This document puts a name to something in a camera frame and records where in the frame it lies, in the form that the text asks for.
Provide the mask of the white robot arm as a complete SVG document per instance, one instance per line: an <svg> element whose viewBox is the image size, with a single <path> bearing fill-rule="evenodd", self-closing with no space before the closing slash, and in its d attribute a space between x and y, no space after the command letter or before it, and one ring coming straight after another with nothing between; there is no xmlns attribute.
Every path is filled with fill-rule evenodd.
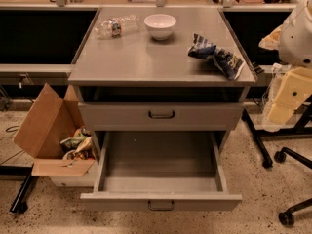
<svg viewBox="0 0 312 234"><path fill-rule="evenodd" d="M271 81L263 109L263 128L277 132L312 95L312 0L301 0L259 47L277 50L279 59L290 66Z"/></svg>

